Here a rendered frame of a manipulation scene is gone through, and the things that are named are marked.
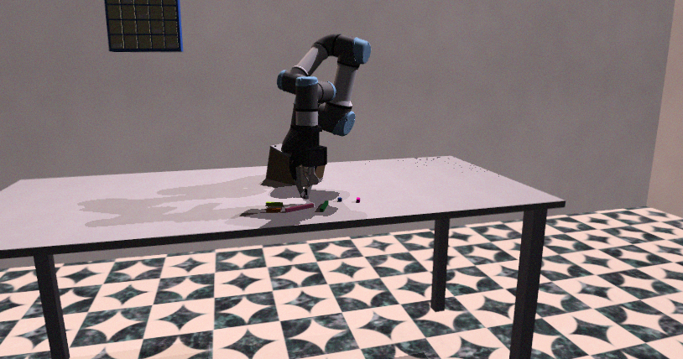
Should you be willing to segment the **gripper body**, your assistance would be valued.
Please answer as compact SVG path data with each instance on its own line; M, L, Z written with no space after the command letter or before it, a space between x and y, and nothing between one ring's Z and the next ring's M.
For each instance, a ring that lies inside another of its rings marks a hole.
M316 128L316 129L315 129ZM295 161L304 167L315 167L327 164L327 147L319 145L319 132L322 132L320 124L311 126L299 126L301 141L291 149ZM316 145L317 133L317 145ZM300 153L299 153L300 152ZM306 162L307 161L307 162Z

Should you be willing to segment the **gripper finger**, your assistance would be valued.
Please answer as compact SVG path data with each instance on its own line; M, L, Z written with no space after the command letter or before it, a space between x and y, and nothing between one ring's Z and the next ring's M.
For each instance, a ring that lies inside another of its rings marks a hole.
M301 197L304 199L303 187L309 185L309 180L305 176L304 166L300 166L295 161L294 156L289 156L289 170Z
M305 194L306 194L306 195L309 195L309 194L310 194L312 185L318 185L318 183L319 183L319 179L318 179L318 177L315 175L315 170L316 170L316 168L317 168L317 166L315 166L315 167L305 167L306 177L307 177L307 179L309 180L309 185L305 187Z

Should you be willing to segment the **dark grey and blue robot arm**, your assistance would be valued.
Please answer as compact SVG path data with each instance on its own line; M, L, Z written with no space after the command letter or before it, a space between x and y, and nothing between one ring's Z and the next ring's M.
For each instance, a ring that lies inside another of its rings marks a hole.
M359 65L367 63L370 54L371 46L365 40L328 34L318 39L291 71L279 73L278 88L292 94L296 92L290 129L282 143L284 153L292 154L291 149L301 141L300 130L295 129L295 124L311 127L320 124L322 130L339 136L346 136L351 131L355 122L350 102L352 89ZM311 76L329 56L338 57L334 84L318 82Z

